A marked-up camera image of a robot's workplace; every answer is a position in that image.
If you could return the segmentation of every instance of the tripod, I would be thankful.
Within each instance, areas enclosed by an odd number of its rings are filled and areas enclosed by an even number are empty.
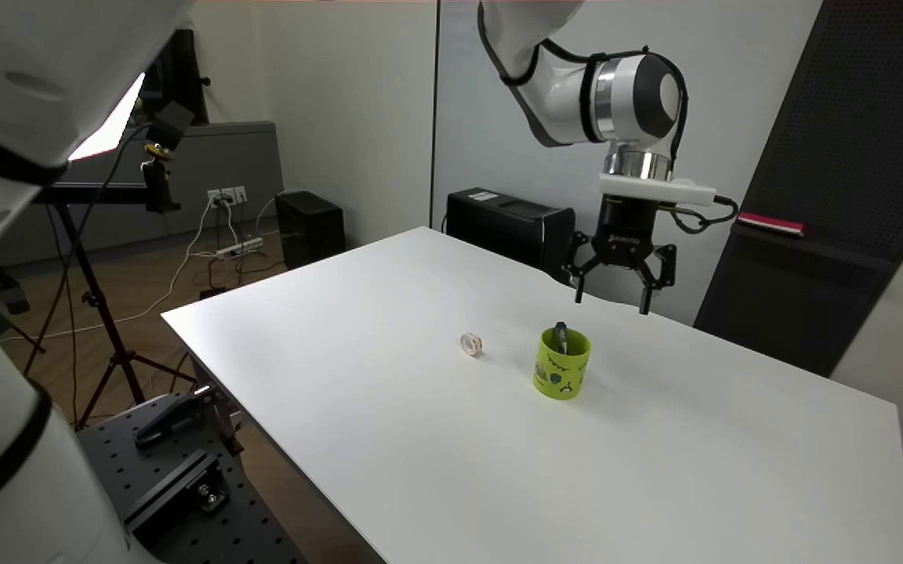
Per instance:
[[[125,372],[129,387],[132,387],[132,397],[136,397],[139,403],[144,401],[144,391],[140,391],[136,364],[144,364],[144,366],[161,369],[161,372],[169,372],[169,377],[176,377],[176,379],[198,382],[198,379],[187,377],[187,372],[178,372],[178,369],[172,369],[172,366],[165,366],[165,364],[158,364],[158,359],[152,359],[152,358],[136,354],[136,349],[125,347],[123,335],[117,333],[117,321],[112,321],[108,293],[102,293],[102,287],[100,287],[100,277],[98,277],[98,273],[93,273],[93,266],[92,266],[92,259],[87,259],[87,252],[85,252],[85,247],[81,247],[81,237],[77,237],[77,227],[75,227],[75,220],[71,220],[68,206],[66,206],[66,202],[53,202],[53,210],[56,210],[56,216],[63,220],[66,237],[68,237],[68,245],[71,245],[71,256],[77,259],[77,270],[81,270],[85,285],[87,285],[87,296],[92,296],[92,304],[98,308],[100,321],[102,321],[108,337],[109,337],[109,347],[112,347],[109,364],[108,364],[100,382],[98,382],[87,406],[81,411],[75,429],[81,429],[81,425],[87,423],[87,416],[93,412],[93,406],[98,406],[98,401],[100,401],[100,394],[102,394],[112,369],[123,369],[123,372]]]

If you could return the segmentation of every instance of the white table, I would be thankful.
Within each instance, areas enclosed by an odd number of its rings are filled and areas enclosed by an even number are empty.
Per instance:
[[[555,318],[595,347],[569,403]],[[429,227],[165,321],[392,564],[903,564],[892,403]]]

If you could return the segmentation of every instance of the green cup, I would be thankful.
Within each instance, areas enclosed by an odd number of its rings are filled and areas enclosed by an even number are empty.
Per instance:
[[[555,401],[572,401],[583,387],[589,340],[583,333],[569,329],[569,354],[557,349],[555,329],[540,337],[535,387]]]

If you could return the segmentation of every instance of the floor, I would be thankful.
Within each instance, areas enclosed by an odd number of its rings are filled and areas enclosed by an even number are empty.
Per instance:
[[[184,349],[163,325],[161,310],[176,304],[198,299],[198,293],[211,285],[232,287],[239,282],[254,282],[263,275],[281,273],[278,245],[270,245],[259,256],[249,256],[249,263],[208,263],[187,259],[172,291],[169,277],[181,263],[184,242],[169,242],[161,247],[136,247],[136,249],[109,249],[93,256],[98,277],[108,291],[108,304],[119,321],[125,345],[144,358],[161,364],[176,364]],[[59,277],[59,266],[47,263],[37,270],[14,273],[21,282],[21,291],[32,304],[29,314],[9,317],[19,329],[37,333]],[[98,310],[81,299],[85,277],[71,270],[71,321],[75,340],[68,333],[68,299],[59,299],[59,310],[51,321],[51,337],[44,340],[44,354],[32,366],[32,379],[42,382],[56,406],[75,418],[92,401],[92,387],[98,384],[108,359],[109,340],[98,325]],[[4,349],[21,369],[29,364],[32,347],[17,335],[0,335]],[[158,369],[139,369],[144,394],[184,391],[187,382],[169,382],[169,377]],[[93,406],[92,418],[102,418],[132,403],[129,384],[123,377],[112,377]],[[309,564],[371,564],[380,560],[357,533],[319,499],[319,490],[265,441],[259,429],[241,423],[239,429],[245,443],[245,465],[276,520],[296,537],[300,554]]]

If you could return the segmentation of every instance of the green mug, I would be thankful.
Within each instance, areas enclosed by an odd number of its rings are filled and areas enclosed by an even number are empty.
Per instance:
[[[589,340],[583,333],[569,329],[569,349],[557,347],[557,333],[546,329],[540,337],[535,387],[550,397],[572,401],[583,387]]]

